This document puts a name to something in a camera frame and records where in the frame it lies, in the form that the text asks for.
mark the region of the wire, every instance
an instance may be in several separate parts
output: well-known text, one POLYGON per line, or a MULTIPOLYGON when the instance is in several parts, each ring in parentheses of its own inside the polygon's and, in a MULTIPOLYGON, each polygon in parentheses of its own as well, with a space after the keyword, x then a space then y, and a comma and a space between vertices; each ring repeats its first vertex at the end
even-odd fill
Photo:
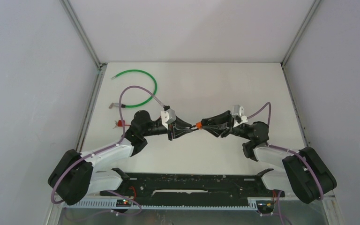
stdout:
POLYGON ((265 109, 265 107, 268 106, 268 120, 267 120, 267 125, 270 126, 270 120, 271 120, 271 102, 267 102, 266 104, 263 105, 262 108, 260 108, 257 112, 253 113, 252 115, 248 116, 248 119, 251 119, 253 117, 255 117, 257 114, 259 114, 261 111, 263 111, 263 109, 265 109))
POLYGON ((257 210, 257 213, 260 214, 261 217, 279 216, 282 225, 285 225, 284 220, 286 220, 290 225, 293 225, 292 222, 290 221, 290 219, 288 217, 286 217, 285 215, 282 215, 282 213, 281 213, 281 206, 280 206, 280 203, 279 203, 279 198, 280 198, 282 192, 283 191, 278 192, 277 200, 275 201, 276 203, 278 203, 277 204, 278 205, 278 213, 273 212, 273 213, 264 213, 264 214, 262 214, 259 210, 257 210))
MULTIPOLYGON (((143 73, 143 74, 146 74, 147 76, 149 76, 149 77, 152 79, 152 81, 154 82, 154 85, 155 85, 154 91, 153 91, 152 94, 155 95, 155 94, 157 93, 157 89, 158 89, 157 81, 155 80, 155 78, 154 78, 151 74, 149 74, 149 73, 147 73, 147 72, 145 72, 145 71, 143 71, 143 70, 139 70, 139 69, 125 70, 125 71, 122 71, 122 72, 118 73, 117 75, 113 76, 113 77, 111 78, 111 80, 113 80, 113 79, 115 79, 115 78, 117 78, 117 77, 119 77, 119 76, 121 76, 121 75, 123 75, 123 74, 130 73, 130 72, 143 73)), ((140 107, 140 106, 146 104, 147 102, 151 101, 152 98, 153 98, 153 96, 151 95, 147 100, 143 101, 142 103, 139 103, 139 104, 136 104, 136 105, 123 105, 123 106, 124 106, 123 108, 136 108, 136 107, 140 107)))
POLYGON ((272 190, 272 204, 277 203, 277 193, 272 190))
POLYGON ((318 187, 318 191, 319 191, 319 195, 320 195, 320 198, 319 200, 322 201, 323 199, 323 190, 322 190, 322 187, 321 187, 321 184, 319 183, 318 181, 318 178, 316 176, 316 174, 314 173, 313 169, 310 167, 310 165, 307 163, 307 161, 297 152, 295 151, 292 151, 290 149, 286 149, 286 148, 283 148, 283 147, 279 147, 279 146, 276 146, 276 145, 273 145, 273 144, 269 144, 268 147, 272 147, 274 149, 277 149, 277 150, 281 150, 281 151, 286 151, 286 152, 290 152, 292 154, 294 154, 297 158, 300 159, 300 161, 304 164, 304 166, 307 168, 307 170, 310 172, 311 176, 313 177, 314 181, 315 181, 315 184, 317 185, 318 187))
MULTIPOLYGON (((140 86, 129 86, 129 87, 125 88, 125 89, 121 92, 121 94, 120 94, 119 104, 121 104, 121 102, 122 102, 122 97, 123 97, 123 95, 125 94, 125 92, 126 92, 127 90, 131 89, 131 88, 142 89, 143 91, 149 93, 162 107, 164 107, 164 104, 163 104, 153 93, 151 93, 149 90, 147 90, 147 89, 145 89, 145 88, 143 88, 143 87, 140 87, 140 86)), ((125 124, 125 121, 124 121, 123 115, 122 115, 122 108, 121 108, 121 107, 119 107, 119 115, 120 115, 120 120, 122 121, 122 124, 125 124)), ((79 160, 75 161, 71 166, 69 166, 69 167, 64 171, 64 173, 59 177, 59 179, 56 181, 56 184, 54 185, 53 190, 52 190, 52 193, 51 193, 51 195, 50 195, 50 201, 51 201, 53 204, 60 204, 60 203, 64 202, 64 200, 56 201, 55 198, 54 198, 54 197, 55 197, 55 193, 56 193, 57 188, 58 188, 59 184, 61 183, 61 181, 64 179, 64 177, 65 177, 76 165, 78 165, 80 162, 84 161, 85 159, 90 158, 90 157, 92 156, 92 154, 93 154, 93 155, 97 155, 98 153, 101 153, 101 152, 103 152, 103 151, 105 151, 105 150, 108 150, 108 149, 116 146, 117 144, 120 144, 120 143, 123 141, 124 138, 125 138, 125 126, 122 127, 122 136, 121 136, 121 138, 119 139, 119 141, 114 142, 114 143, 111 143, 111 144, 109 144, 108 146, 103 147, 103 148, 100 149, 100 150, 97 150, 97 151, 95 151, 95 152, 93 152, 93 153, 91 153, 91 154, 88 154, 88 155, 80 158, 79 160)))
POLYGON ((90 218, 92 218, 94 216, 97 216, 99 214, 108 213, 108 212, 115 213, 116 215, 123 215, 123 216, 135 216, 135 215, 142 212, 142 206, 139 203, 137 203, 134 199, 130 199, 128 197, 122 196, 122 195, 120 195, 120 194, 118 194, 116 192, 110 191, 110 190, 107 190, 107 192, 132 202, 133 204, 135 204, 135 205, 137 205, 139 207, 139 210, 137 212, 135 212, 135 213, 122 213, 122 212, 117 212, 117 211, 114 211, 114 210, 102 210, 102 211, 96 212, 96 213, 94 213, 94 214, 92 214, 90 216, 87 216, 87 217, 81 218, 81 219, 68 218, 67 214, 64 213, 64 217, 66 218, 66 220, 69 220, 71 222, 82 222, 82 221, 88 220, 88 219, 90 219, 90 218))
POLYGON ((135 199, 136 199, 136 196, 137 196, 137 195, 136 195, 136 189, 135 189, 135 187, 130 186, 129 189, 133 190, 133 193, 135 194, 135 196, 133 197, 133 200, 135 200, 135 199))

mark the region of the silver bracket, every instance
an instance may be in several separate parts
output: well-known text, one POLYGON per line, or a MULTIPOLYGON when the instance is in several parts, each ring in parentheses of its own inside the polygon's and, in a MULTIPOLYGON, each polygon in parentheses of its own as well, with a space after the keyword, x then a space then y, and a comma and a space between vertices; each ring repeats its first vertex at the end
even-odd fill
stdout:
POLYGON ((248 118, 245 116, 245 110, 240 105, 234 105, 231 111, 231 116, 234 118, 234 126, 237 127, 243 123, 248 122, 248 118))
POLYGON ((161 120, 162 125, 164 125, 166 129, 169 129, 169 124, 176 121, 176 112, 173 109, 161 111, 161 120))

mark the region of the cable connector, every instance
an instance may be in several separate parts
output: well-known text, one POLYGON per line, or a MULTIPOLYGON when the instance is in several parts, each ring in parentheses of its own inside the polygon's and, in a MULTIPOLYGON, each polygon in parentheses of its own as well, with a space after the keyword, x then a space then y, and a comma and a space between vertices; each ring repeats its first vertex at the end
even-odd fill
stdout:
MULTIPOLYGON (((111 105, 108 107, 109 109, 112 109, 113 107, 119 107, 119 103, 111 103, 111 105)), ((125 104, 120 105, 121 108, 126 108, 125 104)))
POLYGON ((113 129, 115 129, 115 128, 121 128, 121 127, 129 127, 130 125, 129 124, 126 124, 125 123, 125 121, 123 121, 123 123, 122 123, 122 121, 121 120, 119 120, 119 121, 115 121, 115 127, 113 128, 113 129))

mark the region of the white table surface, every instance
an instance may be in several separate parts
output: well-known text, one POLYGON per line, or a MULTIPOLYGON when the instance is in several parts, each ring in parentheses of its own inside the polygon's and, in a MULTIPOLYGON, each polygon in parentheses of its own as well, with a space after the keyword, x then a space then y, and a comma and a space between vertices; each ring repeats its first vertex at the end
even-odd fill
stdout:
MULTIPOLYGON (((130 85, 153 91, 152 80, 141 73, 129 73, 114 80, 111 77, 128 69, 152 74, 158 83, 157 97, 176 111, 184 121, 195 124, 239 104, 251 115, 266 102, 272 103, 270 140, 272 144, 303 148, 289 91, 279 63, 108 63, 82 151, 99 148, 120 138, 116 128, 119 95, 130 85)), ((138 104, 148 98, 142 90, 130 89, 124 104, 138 104)), ((155 120, 163 110, 154 100, 135 109, 123 109, 126 123, 138 110, 147 110, 155 120)), ((267 122, 268 108, 249 122, 267 122)), ((242 152, 246 139, 229 136, 215 138, 198 130, 169 141, 166 135, 146 137, 148 145, 137 155, 113 162, 125 172, 192 173, 192 174, 256 174, 274 166, 247 159, 242 152)))

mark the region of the red wire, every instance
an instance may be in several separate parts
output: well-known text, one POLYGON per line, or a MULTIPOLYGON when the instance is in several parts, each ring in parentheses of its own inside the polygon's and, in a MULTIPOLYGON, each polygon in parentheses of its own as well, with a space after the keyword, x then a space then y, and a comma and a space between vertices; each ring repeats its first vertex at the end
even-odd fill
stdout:
POLYGON ((277 193, 274 190, 272 190, 272 202, 273 204, 277 203, 277 193))
POLYGON ((135 196, 133 197, 133 200, 136 199, 136 189, 133 186, 130 186, 129 189, 133 190, 133 193, 135 194, 135 196))

